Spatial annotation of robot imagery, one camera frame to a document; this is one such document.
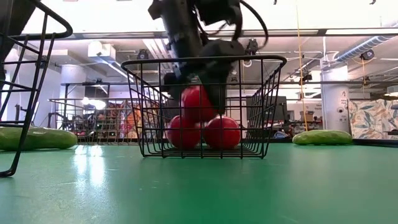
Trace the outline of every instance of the ceiling light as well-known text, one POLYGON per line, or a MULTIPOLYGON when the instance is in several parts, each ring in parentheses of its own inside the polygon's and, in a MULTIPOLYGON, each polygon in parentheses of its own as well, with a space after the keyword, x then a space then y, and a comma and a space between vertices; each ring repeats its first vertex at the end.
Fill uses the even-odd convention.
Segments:
POLYGON ((106 103, 101 101, 101 100, 90 100, 87 97, 84 97, 81 100, 81 103, 83 103, 83 105, 92 105, 95 107, 95 109, 97 110, 102 110, 105 108, 106 103))
MULTIPOLYGON (((297 35, 297 30, 269 30, 270 35, 297 35)), ((318 30, 300 30, 302 35, 317 34, 318 30)))
POLYGON ((81 100, 81 103, 83 103, 83 105, 88 105, 88 104, 90 103, 90 100, 89 100, 87 97, 84 97, 84 98, 81 100))
POLYGON ((395 93, 386 93, 384 96, 398 96, 398 92, 395 93))
POLYGON ((380 60, 398 61, 398 58, 380 58, 380 60))
POLYGON ((326 35, 398 34, 398 28, 328 29, 326 35))

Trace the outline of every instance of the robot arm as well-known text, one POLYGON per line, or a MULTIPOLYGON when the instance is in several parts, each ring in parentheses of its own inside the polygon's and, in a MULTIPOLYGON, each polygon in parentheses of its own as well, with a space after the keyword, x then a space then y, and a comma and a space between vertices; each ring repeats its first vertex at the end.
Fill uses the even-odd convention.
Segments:
MULTIPOLYGON (((153 19, 163 20, 174 57, 239 56, 245 55, 244 47, 238 42, 243 23, 240 4, 253 12, 260 21, 266 33, 265 45, 268 40, 265 23, 259 14, 243 0, 153 0, 148 11, 153 19), (236 29, 232 40, 208 40, 208 34, 201 27, 199 20, 206 26, 219 21, 226 21, 228 25, 235 24, 236 29)), ((206 84, 226 83, 228 74, 233 68, 233 62, 227 60, 203 63, 180 62, 174 72, 164 76, 162 91, 167 91, 174 99, 179 99, 182 89, 167 85, 190 83, 192 74, 195 74, 205 87, 211 104, 222 114, 225 108, 225 85, 206 84)))

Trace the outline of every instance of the fluorescent light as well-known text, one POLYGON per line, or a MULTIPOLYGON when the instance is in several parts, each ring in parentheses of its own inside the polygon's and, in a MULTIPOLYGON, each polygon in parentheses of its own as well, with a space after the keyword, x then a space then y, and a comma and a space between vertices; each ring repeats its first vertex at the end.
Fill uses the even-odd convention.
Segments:
MULTIPOLYGON (((297 35, 297 30, 269 30, 268 33, 272 35, 297 35)), ((318 30, 300 30, 300 34, 317 34, 318 30)))
POLYGON ((398 58, 380 58, 380 60, 398 61, 398 58))
POLYGON ((398 96, 398 85, 387 87, 387 93, 384 96, 398 96))
POLYGON ((353 34, 397 34, 398 28, 378 29, 329 29, 326 35, 353 35, 353 34))
POLYGON ((97 110, 102 110, 106 106, 106 103, 101 100, 90 100, 87 97, 84 97, 81 103, 83 103, 83 105, 93 105, 97 110))

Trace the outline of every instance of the cable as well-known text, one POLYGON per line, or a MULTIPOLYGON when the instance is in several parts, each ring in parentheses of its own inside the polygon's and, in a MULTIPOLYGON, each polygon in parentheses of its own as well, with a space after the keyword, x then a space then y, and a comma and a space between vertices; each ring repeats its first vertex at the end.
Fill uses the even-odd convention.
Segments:
MULTIPOLYGON (((296 1, 296 15, 297 15, 297 38, 298 38, 298 53, 301 56, 301 38, 300 38, 300 23, 299 23, 299 4, 298 0, 296 1)), ((300 68, 302 67, 302 61, 301 57, 298 58, 298 62, 300 63, 300 68)), ((306 117, 306 111, 305 111, 305 103, 304 103, 304 91, 303 91, 303 69, 300 69, 300 94, 302 96, 302 103, 303 103, 303 116, 304 116, 304 127, 305 131, 308 131, 308 126, 307 126, 307 117, 306 117)))
POLYGON ((366 80, 365 80, 365 78, 366 78, 365 65, 366 65, 367 63, 373 61, 373 59, 375 59, 375 58, 372 58, 371 60, 365 62, 365 61, 363 60, 363 58, 361 58, 361 62, 357 62, 357 61, 355 61, 355 59, 352 58, 352 61, 354 61, 354 62, 357 63, 357 64, 362 65, 362 71, 363 71, 362 95, 363 95, 363 98, 365 98, 365 85, 366 85, 366 80))
POLYGON ((249 11, 251 11, 251 13, 253 13, 253 15, 260 22, 262 29, 264 30, 264 34, 266 36, 266 40, 264 41, 262 46, 259 48, 259 49, 263 49, 267 45, 268 39, 269 39, 269 33, 268 33, 268 29, 267 29, 266 23, 262 20, 261 16, 258 14, 258 12, 255 9, 253 9, 253 7, 251 7, 247 2, 245 2, 244 0, 240 0, 240 2, 241 2, 241 4, 244 7, 246 7, 249 11))
POLYGON ((249 68, 252 64, 252 61, 250 60, 248 64, 245 64, 244 61, 242 62, 242 65, 246 68, 249 68))
MULTIPOLYGON (((243 72, 243 83, 244 83, 244 77, 245 77, 245 74, 244 74, 244 68, 245 68, 245 66, 244 66, 244 61, 242 61, 242 65, 243 65, 243 67, 242 67, 242 72, 243 72)), ((243 93, 246 93, 246 91, 245 91, 245 89, 244 89, 245 86, 246 86, 246 85, 243 85, 243 93)))
POLYGON ((231 6, 232 13, 236 16, 235 31, 232 40, 238 41, 242 34, 243 18, 241 9, 236 6, 231 6))
POLYGON ((227 25, 228 25, 228 23, 225 22, 223 25, 220 26, 220 28, 218 28, 218 30, 217 30, 216 32, 213 32, 213 33, 206 33, 206 35, 216 35, 216 34, 218 34, 219 32, 221 32, 227 25))

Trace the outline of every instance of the yellow rope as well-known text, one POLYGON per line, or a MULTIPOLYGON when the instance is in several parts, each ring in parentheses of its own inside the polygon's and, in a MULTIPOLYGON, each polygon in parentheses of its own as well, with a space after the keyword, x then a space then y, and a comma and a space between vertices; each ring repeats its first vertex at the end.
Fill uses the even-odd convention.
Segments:
POLYGON ((308 131, 308 126, 307 126, 307 117, 306 117, 306 111, 305 111, 305 103, 304 103, 304 91, 303 91, 303 64, 301 60, 301 37, 300 37, 300 23, 299 23, 299 4, 298 0, 296 0, 296 15, 297 15, 297 38, 298 38, 298 62, 300 63, 300 84, 301 84, 301 89, 300 89, 300 94, 301 94, 301 100, 303 103, 303 116, 304 116, 304 127, 305 131, 308 131))
POLYGON ((364 62, 363 58, 361 58, 361 60, 362 60, 362 71, 363 71, 362 97, 365 99, 365 85, 366 85, 366 79, 365 79, 365 78, 366 78, 365 64, 366 64, 366 63, 364 62))
MULTIPOLYGON (((244 61, 242 61, 242 68, 243 68, 242 72, 243 72, 243 83, 244 83, 244 61)), ((243 85, 243 93, 246 93, 246 91, 244 90, 245 86, 246 85, 243 85)))

